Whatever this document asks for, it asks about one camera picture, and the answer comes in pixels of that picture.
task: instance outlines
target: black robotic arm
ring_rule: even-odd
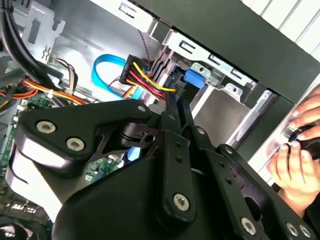
[[[43,186],[53,240],[316,239],[234,149],[212,146],[188,103],[166,99],[161,115],[137,100],[23,114],[9,172]],[[81,184],[88,163],[130,147],[143,149],[138,160]]]

